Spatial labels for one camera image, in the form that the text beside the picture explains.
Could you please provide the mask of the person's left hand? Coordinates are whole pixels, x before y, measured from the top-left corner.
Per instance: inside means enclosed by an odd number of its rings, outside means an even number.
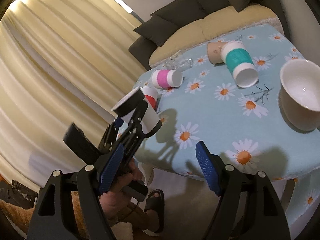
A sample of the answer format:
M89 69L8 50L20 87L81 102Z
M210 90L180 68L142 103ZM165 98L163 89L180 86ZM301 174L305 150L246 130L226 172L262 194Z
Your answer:
M130 222L134 226L143 226L147 215L141 208L131 203L131 197L122 192L122 189L131 181L142 180L143 174L135 165L135 160L131 159L129 162L129 173L119 176L113 186L107 193L104 193L99 201L108 220L113 220L116 217L121 222Z

